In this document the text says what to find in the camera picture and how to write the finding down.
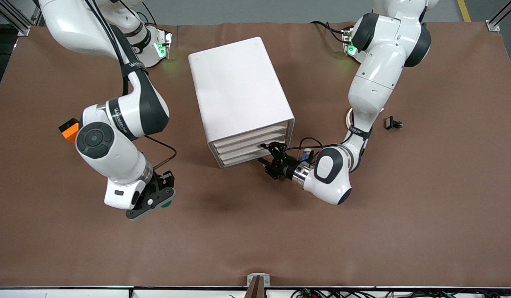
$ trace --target box top surface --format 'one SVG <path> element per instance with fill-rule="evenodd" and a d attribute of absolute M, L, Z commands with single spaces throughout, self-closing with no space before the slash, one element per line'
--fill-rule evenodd
<path fill-rule="evenodd" d="M 293 119 L 263 40 L 189 55 L 208 142 Z"/>

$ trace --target black connector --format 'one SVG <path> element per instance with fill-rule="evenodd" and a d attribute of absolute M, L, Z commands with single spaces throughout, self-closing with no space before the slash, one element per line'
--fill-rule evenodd
<path fill-rule="evenodd" d="M 384 124 L 386 130 L 391 130 L 391 128 L 397 128 L 398 130 L 403 127 L 403 123 L 401 121 L 393 120 L 393 116 L 386 118 L 386 123 Z"/>

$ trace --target orange object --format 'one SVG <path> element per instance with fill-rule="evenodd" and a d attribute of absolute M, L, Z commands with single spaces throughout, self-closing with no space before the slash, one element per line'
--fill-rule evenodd
<path fill-rule="evenodd" d="M 64 123 L 59 127 L 60 133 L 64 138 L 75 144 L 75 137 L 79 132 L 79 121 L 77 119 L 72 118 L 70 121 Z"/>

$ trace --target white box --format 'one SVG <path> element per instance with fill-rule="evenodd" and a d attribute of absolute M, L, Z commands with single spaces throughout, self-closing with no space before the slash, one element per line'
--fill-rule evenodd
<path fill-rule="evenodd" d="M 221 168 L 289 145 L 294 115 L 260 37 L 189 55 L 206 139 Z"/>

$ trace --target white robot link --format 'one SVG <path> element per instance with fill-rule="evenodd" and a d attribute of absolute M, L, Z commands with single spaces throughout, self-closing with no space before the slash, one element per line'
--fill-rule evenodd
<path fill-rule="evenodd" d="M 342 204 L 351 193 L 349 173 L 358 168 L 371 127 L 403 68 L 416 66 L 428 54 L 432 39 L 422 17 L 435 4 L 437 0 L 374 0 L 373 12 L 350 32 L 348 53 L 361 65 L 348 94 L 354 123 L 344 141 L 322 149 L 314 166 L 288 156 L 285 144 L 261 144 L 273 157 L 272 162 L 259 159 L 266 173 L 274 179 L 284 175 L 317 198 Z"/>
<path fill-rule="evenodd" d="M 131 220 L 143 217 L 157 206 L 167 207 L 175 195 L 173 175 L 170 171 L 157 175 L 132 141 L 163 131 L 169 121 L 169 109 L 142 62 L 152 66 L 167 56 L 169 34 L 144 26 L 120 2 L 40 0 L 40 5 L 49 32 L 62 46 L 79 53 L 112 57 L 121 64 L 123 95 L 87 107 L 80 121 L 72 119 L 59 127 L 61 132 L 74 126 L 78 129 L 75 137 L 78 153 L 107 177 L 105 204 L 126 209 Z M 139 50 L 134 41 L 138 41 Z"/>

